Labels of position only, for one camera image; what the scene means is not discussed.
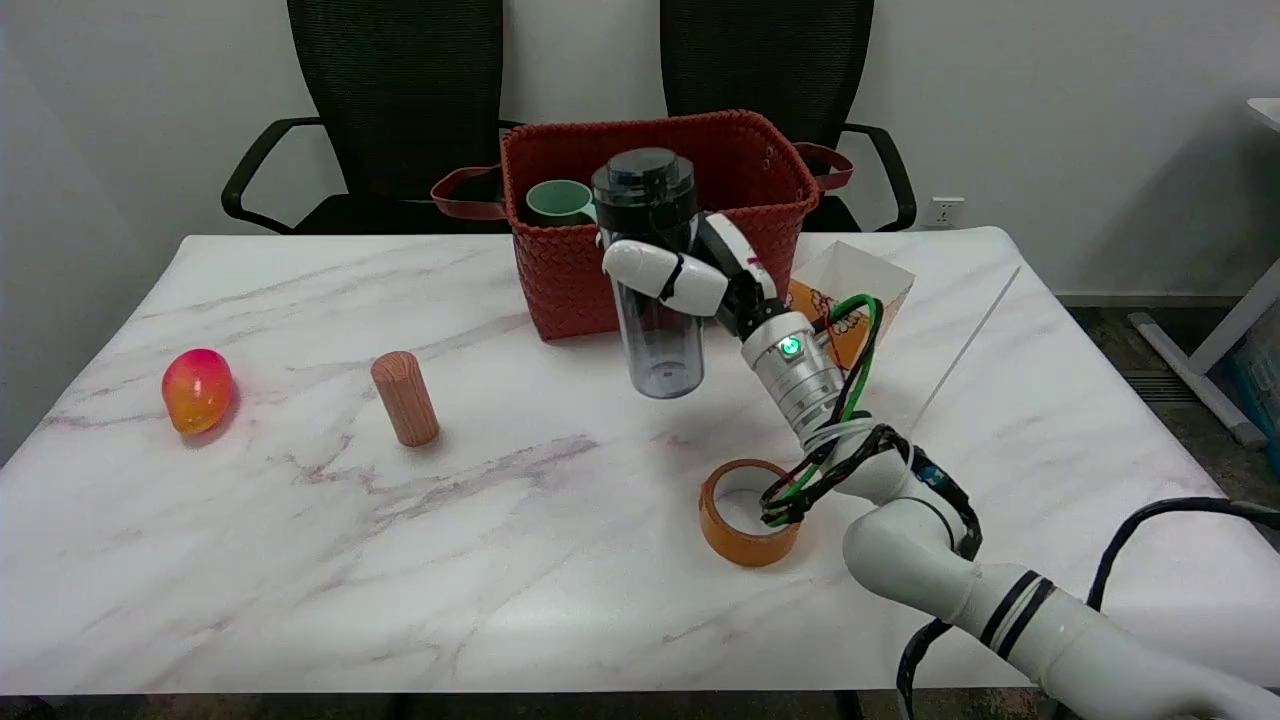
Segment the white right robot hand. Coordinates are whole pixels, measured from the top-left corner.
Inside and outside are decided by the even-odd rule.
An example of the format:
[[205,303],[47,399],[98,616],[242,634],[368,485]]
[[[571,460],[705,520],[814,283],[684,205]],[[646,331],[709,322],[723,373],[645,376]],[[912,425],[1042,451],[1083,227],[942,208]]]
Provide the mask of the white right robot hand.
[[741,341],[787,309],[745,233],[723,213],[698,217],[692,249],[618,240],[604,250],[611,279],[689,316],[713,316]]

